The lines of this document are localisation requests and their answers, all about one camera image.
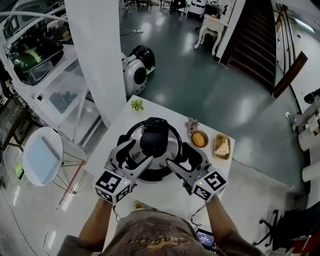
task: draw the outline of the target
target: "wooden stairs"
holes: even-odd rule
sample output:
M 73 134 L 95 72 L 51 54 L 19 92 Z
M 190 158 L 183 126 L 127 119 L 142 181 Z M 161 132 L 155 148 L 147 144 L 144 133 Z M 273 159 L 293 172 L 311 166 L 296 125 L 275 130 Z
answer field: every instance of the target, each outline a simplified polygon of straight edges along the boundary
M 277 38 L 270 0 L 246 0 L 221 62 L 242 70 L 272 92 Z

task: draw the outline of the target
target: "white wall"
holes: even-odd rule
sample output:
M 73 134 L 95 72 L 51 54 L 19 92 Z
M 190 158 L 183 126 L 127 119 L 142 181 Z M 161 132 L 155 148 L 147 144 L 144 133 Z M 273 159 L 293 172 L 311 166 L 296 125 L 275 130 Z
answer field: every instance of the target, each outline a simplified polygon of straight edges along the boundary
M 296 24 L 291 24 L 296 57 L 303 51 L 308 60 L 291 85 L 296 94 L 301 110 L 309 104 L 305 103 L 304 96 L 320 88 L 320 41 L 317 34 L 311 35 Z
M 274 2 L 286 5 L 294 17 L 320 32 L 320 9 L 311 0 L 274 0 Z
M 228 27 L 226 28 L 224 36 L 222 37 L 222 39 L 219 43 L 219 46 L 218 46 L 218 50 L 216 52 L 216 56 L 220 59 L 225 52 L 225 49 L 229 43 L 229 40 L 232 36 L 232 33 L 235 30 L 235 27 L 237 25 L 237 22 L 239 20 L 240 15 L 241 15 L 242 9 L 244 8 L 245 2 L 246 2 L 246 0 L 236 0 L 236 2 L 235 2 Z

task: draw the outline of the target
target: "wrist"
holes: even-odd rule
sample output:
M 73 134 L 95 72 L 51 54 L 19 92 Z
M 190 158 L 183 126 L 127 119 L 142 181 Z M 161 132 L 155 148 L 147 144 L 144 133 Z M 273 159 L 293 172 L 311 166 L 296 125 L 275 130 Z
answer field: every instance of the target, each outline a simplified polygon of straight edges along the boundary
M 214 197 L 213 199 L 211 199 L 209 202 L 206 202 L 205 205 L 206 206 L 210 206 L 210 205 L 214 205 L 216 203 L 220 202 L 220 199 L 218 196 Z
M 109 203 L 108 201 L 102 199 L 101 197 L 99 197 L 97 203 L 96 203 L 96 207 L 101 209 L 110 209 L 110 211 L 112 210 L 113 204 Z

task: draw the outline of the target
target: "wooden plate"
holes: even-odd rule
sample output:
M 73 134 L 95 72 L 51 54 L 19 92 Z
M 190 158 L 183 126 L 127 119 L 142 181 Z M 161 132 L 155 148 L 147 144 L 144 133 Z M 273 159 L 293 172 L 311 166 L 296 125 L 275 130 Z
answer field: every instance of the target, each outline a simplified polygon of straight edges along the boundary
M 225 140 L 227 141 L 228 146 L 229 146 L 229 153 L 226 155 L 216 154 L 216 150 L 221 146 L 222 143 L 225 142 Z M 214 139 L 214 147 L 213 147 L 213 152 L 212 152 L 213 157 L 218 158 L 218 159 L 222 159 L 222 160 L 228 160 L 230 157 L 230 152 L 231 152 L 230 138 L 226 135 L 218 134 Z
M 193 140 L 192 140 L 192 136 L 193 136 L 193 134 L 195 134 L 195 133 L 200 133 L 200 134 L 201 134 L 201 136 L 203 137 L 203 140 L 204 140 L 204 146 L 197 146 L 196 144 L 194 144 L 194 142 L 193 142 Z M 208 137 L 208 135 L 207 135 L 203 130 L 196 130 L 196 131 L 194 131 L 193 133 L 191 133 L 190 140 L 191 140 L 191 143 L 192 143 L 193 145 L 195 145 L 197 148 L 204 148 L 204 147 L 206 147 L 206 146 L 208 145 L 208 143 L 209 143 L 209 137 Z

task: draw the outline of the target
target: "phone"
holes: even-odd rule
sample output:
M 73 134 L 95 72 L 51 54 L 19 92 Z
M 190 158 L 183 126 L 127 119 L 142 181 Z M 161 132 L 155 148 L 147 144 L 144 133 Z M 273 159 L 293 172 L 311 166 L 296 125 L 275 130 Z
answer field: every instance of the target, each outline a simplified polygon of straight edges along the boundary
M 214 235 L 211 232 L 205 231 L 201 228 L 196 230 L 196 235 L 198 236 L 202 246 L 208 251 L 213 251 L 216 247 Z

